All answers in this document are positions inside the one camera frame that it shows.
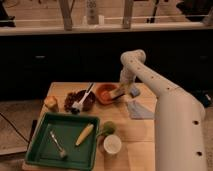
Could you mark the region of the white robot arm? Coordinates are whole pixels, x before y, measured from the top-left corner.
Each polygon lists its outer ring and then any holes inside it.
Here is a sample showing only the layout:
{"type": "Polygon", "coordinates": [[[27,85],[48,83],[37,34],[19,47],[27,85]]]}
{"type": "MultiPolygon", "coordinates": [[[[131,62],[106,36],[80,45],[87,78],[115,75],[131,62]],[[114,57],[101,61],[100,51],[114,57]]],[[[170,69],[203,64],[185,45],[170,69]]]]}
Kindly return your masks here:
{"type": "Polygon", "coordinates": [[[190,93],[147,67],[143,50],[124,52],[121,84],[138,77],[157,97],[155,171],[207,171],[202,131],[203,105],[190,93]]]}

